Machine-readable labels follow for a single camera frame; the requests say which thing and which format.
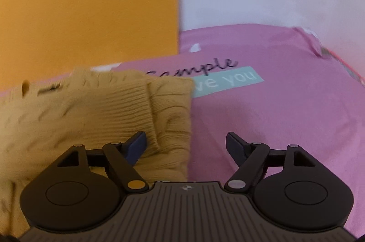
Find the logo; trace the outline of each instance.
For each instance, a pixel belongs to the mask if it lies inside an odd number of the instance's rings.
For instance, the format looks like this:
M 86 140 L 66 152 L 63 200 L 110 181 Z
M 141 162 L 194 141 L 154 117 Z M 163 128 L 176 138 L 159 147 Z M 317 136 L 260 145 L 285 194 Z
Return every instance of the logo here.
M 214 63 L 207 63 L 207 64 L 203 64 L 200 65 L 200 67 L 198 66 L 196 67 L 191 67 L 191 68 L 185 68 L 185 69 L 178 69 L 174 72 L 169 72 L 169 71 L 165 71 L 162 74 L 158 73 L 159 76 L 164 76 L 164 75 L 173 75 L 173 76 L 183 76 L 183 75 L 191 75 L 194 73 L 200 73 L 203 72 L 205 76 L 209 75 L 209 71 L 215 69 L 215 68 L 219 68 L 221 70 L 226 69 L 226 68 L 234 68 L 238 65 L 238 62 L 235 61 L 233 62 L 231 59 L 225 59 L 224 63 L 220 63 L 218 61 L 218 58 L 214 58 Z M 156 74 L 157 71 L 148 71 L 146 74 Z
M 183 189 L 183 190 L 185 190 L 185 191 L 188 191 L 188 190 L 191 190 L 191 189 L 192 189 L 192 187 L 191 187 L 190 185 L 184 185 L 184 186 L 182 187 L 182 189 Z
M 263 82 L 257 72 L 249 66 L 213 72 L 209 76 L 198 75 L 194 76 L 193 80 L 195 82 L 194 98 Z

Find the black round pad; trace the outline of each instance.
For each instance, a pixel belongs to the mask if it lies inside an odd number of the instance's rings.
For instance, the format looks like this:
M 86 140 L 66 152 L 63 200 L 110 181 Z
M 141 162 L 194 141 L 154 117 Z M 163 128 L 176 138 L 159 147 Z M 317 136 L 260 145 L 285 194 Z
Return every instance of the black round pad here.
M 108 219 L 119 203 L 118 187 L 92 172 L 40 177 L 21 194 L 21 209 L 31 226 L 49 232 L 89 229 Z
M 327 190 L 312 181 L 296 181 L 285 188 L 285 195 L 291 201 L 302 205 L 315 205 L 327 197 Z
M 60 206 L 70 206 L 82 202 L 89 194 L 86 185 L 75 181 L 64 181 L 52 185 L 47 189 L 47 199 Z

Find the clothing pile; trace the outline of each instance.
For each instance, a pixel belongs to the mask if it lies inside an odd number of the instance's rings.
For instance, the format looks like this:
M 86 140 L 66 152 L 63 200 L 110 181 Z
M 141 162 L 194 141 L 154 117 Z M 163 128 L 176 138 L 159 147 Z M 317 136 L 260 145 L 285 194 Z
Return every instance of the clothing pile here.
M 150 185 L 187 181 L 193 89 L 190 78 L 77 70 L 50 84 L 24 82 L 2 97 L 0 233 L 18 237 L 28 229 L 20 193 L 75 144 L 97 149 L 145 131 L 149 144 L 136 171 Z

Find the garment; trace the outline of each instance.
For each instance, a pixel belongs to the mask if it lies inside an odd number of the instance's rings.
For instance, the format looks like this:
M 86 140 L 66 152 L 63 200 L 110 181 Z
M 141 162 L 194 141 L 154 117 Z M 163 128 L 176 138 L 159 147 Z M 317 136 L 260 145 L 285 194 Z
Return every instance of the garment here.
M 77 143 L 101 148 L 145 131 L 149 144 L 137 172 L 149 184 L 186 181 L 192 90 L 189 78 L 81 70 L 48 85 L 24 83 L 3 97 L 0 232 L 19 236 L 28 228 L 19 208 L 22 189 Z
M 237 165 L 227 132 L 273 149 L 298 144 L 335 173 L 355 198 L 346 228 L 365 233 L 365 89 L 303 29 L 234 25 L 182 32 L 201 51 L 123 63 L 154 76 L 192 77 L 190 181 L 226 182 Z M 278 172 L 269 169 L 268 174 Z

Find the pink t-shirt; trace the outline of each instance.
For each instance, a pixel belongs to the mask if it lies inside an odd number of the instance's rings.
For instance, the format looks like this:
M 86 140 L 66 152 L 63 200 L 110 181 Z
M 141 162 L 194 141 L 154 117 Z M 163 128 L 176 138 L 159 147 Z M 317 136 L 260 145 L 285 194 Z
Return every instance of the pink t-shirt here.
M 364 87 L 299 28 L 236 25 L 182 33 L 183 50 L 195 43 L 200 52 L 116 69 L 195 79 L 189 180 L 226 182 L 236 171 L 225 147 L 230 131 L 274 149 L 298 144 L 351 188 L 355 204 L 346 228 L 365 234 Z

